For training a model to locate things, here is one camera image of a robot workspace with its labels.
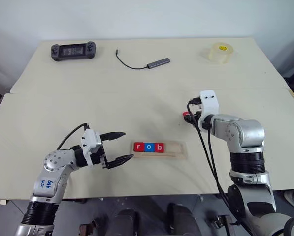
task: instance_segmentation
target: tape roll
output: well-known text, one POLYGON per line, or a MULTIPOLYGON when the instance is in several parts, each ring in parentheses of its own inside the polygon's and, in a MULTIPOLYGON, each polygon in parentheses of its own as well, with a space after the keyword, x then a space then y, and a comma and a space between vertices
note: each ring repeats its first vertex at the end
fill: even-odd
POLYGON ((215 43, 210 50, 208 58, 220 64, 227 63, 233 51, 233 47, 227 43, 215 43))

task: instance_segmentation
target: handwritten label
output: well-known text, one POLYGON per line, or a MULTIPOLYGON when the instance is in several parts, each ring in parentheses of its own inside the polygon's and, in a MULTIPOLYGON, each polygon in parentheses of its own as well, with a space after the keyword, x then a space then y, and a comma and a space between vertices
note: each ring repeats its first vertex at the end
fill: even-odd
MULTIPOLYGON (((51 180, 48 180, 48 181, 47 181, 47 184, 46 184, 46 188, 51 188, 51 187, 52 187, 52 183, 54 183, 54 182, 51 181, 51 180)), ((40 186, 41 186, 42 188, 44 188, 44 185, 45 185, 45 181, 42 180, 42 181, 40 182, 40 186)))
POLYGON ((53 183, 53 181, 51 181, 51 180, 47 181, 46 188, 51 188, 52 187, 52 183, 53 183))

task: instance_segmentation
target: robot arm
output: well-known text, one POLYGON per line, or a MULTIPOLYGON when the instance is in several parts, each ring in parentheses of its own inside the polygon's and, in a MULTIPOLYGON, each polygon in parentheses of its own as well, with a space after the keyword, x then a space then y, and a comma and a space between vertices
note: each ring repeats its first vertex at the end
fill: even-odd
POLYGON ((85 126, 81 146, 58 149, 44 158, 43 169, 33 187, 27 212, 18 226, 15 236, 51 236, 54 229, 55 213, 67 187, 71 172, 84 166, 102 164, 111 169, 124 164, 133 155, 125 155, 108 162, 103 141, 117 139, 123 132, 100 135, 85 126))
MULTIPOLYGON (((230 152, 229 206, 241 222, 255 236, 282 235, 289 216, 276 213, 276 205, 265 170, 263 148, 264 128, 256 120, 219 114, 214 91, 202 91, 191 104, 199 105, 195 120, 202 132, 210 133, 227 142, 230 152)), ((184 120, 192 123, 189 114, 184 120)))

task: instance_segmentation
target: blue letter block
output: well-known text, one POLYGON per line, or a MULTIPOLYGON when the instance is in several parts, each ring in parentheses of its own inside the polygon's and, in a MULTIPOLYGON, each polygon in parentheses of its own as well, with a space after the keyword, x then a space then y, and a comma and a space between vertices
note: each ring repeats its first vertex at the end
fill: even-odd
POLYGON ((155 144, 154 143, 145 143, 145 152, 155 152, 155 144))

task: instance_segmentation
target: beige tabletop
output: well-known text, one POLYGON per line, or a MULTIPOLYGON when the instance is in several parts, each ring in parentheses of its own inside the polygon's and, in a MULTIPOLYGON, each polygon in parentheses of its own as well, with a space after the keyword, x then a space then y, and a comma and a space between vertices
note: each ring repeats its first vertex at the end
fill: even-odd
MULTIPOLYGON (((294 188, 294 99, 286 89, 216 90, 220 112, 256 119, 265 128, 265 164, 273 189, 294 188)), ((27 198, 43 167, 74 127, 88 122, 100 132, 126 136, 104 142, 109 160, 128 154, 132 141, 183 141, 188 159, 132 159, 112 169, 84 167, 71 174, 67 198, 157 194, 216 193, 199 138, 183 121, 196 91, 133 92, 132 94, 7 94, 0 107, 0 199, 27 198)), ((82 131, 65 145, 79 144, 82 131)), ((212 138, 221 185, 226 189, 230 160, 227 144, 212 138)))
POLYGON ((288 88, 252 38, 93 40, 97 45, 94 59, 56 62, 50 56, 53 44, 86 41, 42 42, 10 92, 288 88), (234 53, 228 63, 220 65, 207 59, 216 42, 233 46, 234 53), (170 58, 171 63, 154 69, 132 70, 117 60, 116 49, 119 57, 132 67, 144 67, 163 58, 170 58))
MULTIPOLYGON (((28 198, 45 155, 74 127, 124 131, 104 142, 109 160, 128 154, 133 141, 181 141, 188 158, 132 159, 112 169, 84 167, 71 174, 66 198, 216 193, 194 128, 183 121, 189 99, 213 89, 220 112, 256 119, 265 128, 265 164, 275 190, 294 188, 294 98, 272 64, 250 38, 95 40, 94 59, 55 62, 43 42, 0 106, 0 199, 28 198), (207 58, 215 42, 235 53, 227 64, 207 58), (170 64, 141 71, 169 57, 170 64)), ((82 131, 65 147, 77 145, 82 131)), ((227 144, 212 138, 221 185, 231 185, 227 144)))

